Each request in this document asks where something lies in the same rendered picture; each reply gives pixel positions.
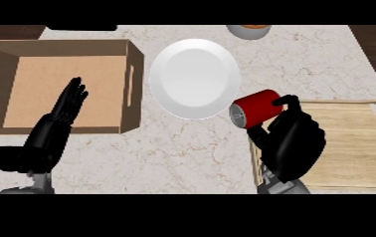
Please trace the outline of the grey bowl with orange contents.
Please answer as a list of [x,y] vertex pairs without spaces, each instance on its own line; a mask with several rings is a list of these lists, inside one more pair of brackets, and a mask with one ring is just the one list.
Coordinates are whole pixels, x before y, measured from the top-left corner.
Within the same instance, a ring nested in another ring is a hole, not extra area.
[[226,28],[235,37],[244,40],[259,40],[269,33],[272,26],[228,25]]

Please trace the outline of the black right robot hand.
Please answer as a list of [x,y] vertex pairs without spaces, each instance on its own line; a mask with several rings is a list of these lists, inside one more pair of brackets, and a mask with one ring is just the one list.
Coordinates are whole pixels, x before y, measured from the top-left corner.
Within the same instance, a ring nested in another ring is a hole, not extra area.
[[325,130],[301,109],[300,99],[287,95],[272,102],[288,105],[268,128],[259,124],[247,130],[262,150],[262,161],[282,182],[299,179],[315,165],[327,145]]

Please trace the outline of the dark brown wooden block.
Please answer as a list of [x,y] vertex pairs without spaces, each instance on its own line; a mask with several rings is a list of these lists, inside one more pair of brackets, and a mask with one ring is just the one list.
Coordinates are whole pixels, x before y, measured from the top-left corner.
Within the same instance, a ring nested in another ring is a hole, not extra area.
[[0,25],[0,40],[38,40],[45,25]]

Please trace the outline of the brown wooden box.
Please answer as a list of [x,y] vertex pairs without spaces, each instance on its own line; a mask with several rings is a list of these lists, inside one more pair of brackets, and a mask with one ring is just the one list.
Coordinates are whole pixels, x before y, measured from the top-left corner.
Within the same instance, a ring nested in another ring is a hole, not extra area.
[[63,93],[85,100],[74,133],[139,128],[144,76],[129,39],[0,41],[0,134],[27,134]]

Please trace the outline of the dark brown wooden panel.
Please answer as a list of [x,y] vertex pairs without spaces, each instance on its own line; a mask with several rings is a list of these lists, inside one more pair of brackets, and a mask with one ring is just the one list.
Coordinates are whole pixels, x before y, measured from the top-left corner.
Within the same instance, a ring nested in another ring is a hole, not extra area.
[[376,71],[376,25],[352,25],[350,29]]

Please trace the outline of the red can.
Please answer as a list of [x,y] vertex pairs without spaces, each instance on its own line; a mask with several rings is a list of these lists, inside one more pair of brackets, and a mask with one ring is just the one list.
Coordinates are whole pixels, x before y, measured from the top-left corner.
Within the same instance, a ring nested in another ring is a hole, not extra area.
[[275,118],[284,109],[284,106],[273,104],[273,101],[278,99],[278,92],[265,90],[235,100],[229,107],[229,116],[234,124],[240,128],[250,129]]

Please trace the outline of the pale wooden tray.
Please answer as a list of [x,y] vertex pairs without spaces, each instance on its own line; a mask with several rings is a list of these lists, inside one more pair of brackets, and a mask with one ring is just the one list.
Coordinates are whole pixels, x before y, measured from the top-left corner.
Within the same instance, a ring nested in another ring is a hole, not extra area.
[[303,101],[301,108],[327,132],[306,186],[376,192],[376,101]]

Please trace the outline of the black appliance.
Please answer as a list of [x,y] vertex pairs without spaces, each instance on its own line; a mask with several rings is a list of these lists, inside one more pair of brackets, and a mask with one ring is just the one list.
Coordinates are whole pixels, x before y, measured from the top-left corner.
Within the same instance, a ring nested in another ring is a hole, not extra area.
[[119,25],[46,25],[55,31],[117,31]]

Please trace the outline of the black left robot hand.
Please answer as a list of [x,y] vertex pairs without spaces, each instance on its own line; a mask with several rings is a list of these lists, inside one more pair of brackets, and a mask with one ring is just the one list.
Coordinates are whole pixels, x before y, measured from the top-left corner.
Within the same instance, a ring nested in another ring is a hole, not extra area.
[[74,78],[52,111],[45,114],[23,146],[0,146],[0,170],[49,173],[57,166],[89,92],[82,78]]

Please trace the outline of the white plate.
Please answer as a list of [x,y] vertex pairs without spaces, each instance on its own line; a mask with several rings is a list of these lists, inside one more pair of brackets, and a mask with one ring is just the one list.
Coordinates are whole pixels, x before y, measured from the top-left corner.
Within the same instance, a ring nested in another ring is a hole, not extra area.
[[210,40],[181,40],[156,58],[150,83],[158,104],[172,115],[209,119],[229,108],[240,91],[235,57]]

